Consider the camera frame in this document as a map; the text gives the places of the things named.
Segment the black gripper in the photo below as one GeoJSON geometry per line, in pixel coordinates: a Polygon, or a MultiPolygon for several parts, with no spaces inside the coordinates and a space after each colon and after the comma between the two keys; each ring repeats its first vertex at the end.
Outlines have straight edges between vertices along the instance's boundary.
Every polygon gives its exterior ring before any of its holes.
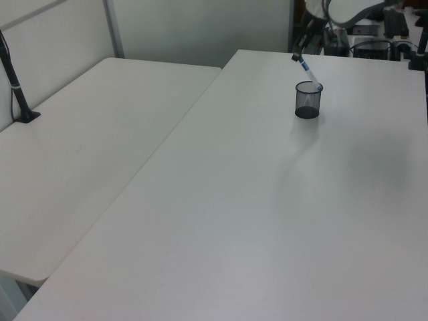
{"type": "Polygon", "coordinates": [[[299,35],[292,48],[292,59],[295,62],[300,61],[304,49],[308,46],[314,35],[324,29],[327,24],[325,17],[319,18],[305,11],[302,16],[302,34],[299,35]]]}

